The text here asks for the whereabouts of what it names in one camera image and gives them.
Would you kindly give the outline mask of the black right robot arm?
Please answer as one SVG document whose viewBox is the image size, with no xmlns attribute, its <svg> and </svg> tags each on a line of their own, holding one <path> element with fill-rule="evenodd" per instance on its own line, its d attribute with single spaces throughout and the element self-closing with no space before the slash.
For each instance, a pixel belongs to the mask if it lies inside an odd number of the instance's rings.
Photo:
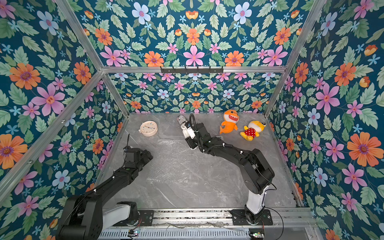
<svg viewBox="0 0 384 240">
<path fill-rule="evenodd" d="M 180 126 L 190 149 L 199 149 L 203 154 L 223 158 L 240 169 L 249 190 L 243 218 L 251 225 L 257 224 L 263 216 L 266 194 L 275 177 L 262 152 L 258 149 L 242 150 L 219 137 L 212 137 L 202 123 L 192 125 L 182 120 Z"/>
</svg>

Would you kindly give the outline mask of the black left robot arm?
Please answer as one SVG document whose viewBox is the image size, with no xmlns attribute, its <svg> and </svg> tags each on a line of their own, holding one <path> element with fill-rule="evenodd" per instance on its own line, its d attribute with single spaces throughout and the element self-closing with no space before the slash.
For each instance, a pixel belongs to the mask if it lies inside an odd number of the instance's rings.
<svg viewBox="0 0 384 240">
<path fill-rule="evenodd" d="M 152 159 L 147 150 L 125 147 L 123 165 L 91 191 L 72 196 L 65 203 L 58 221 L 57 240 L 96 240 L 107 224 L 103 206 L 121 189 L 130 185 Z"/>
</svg>

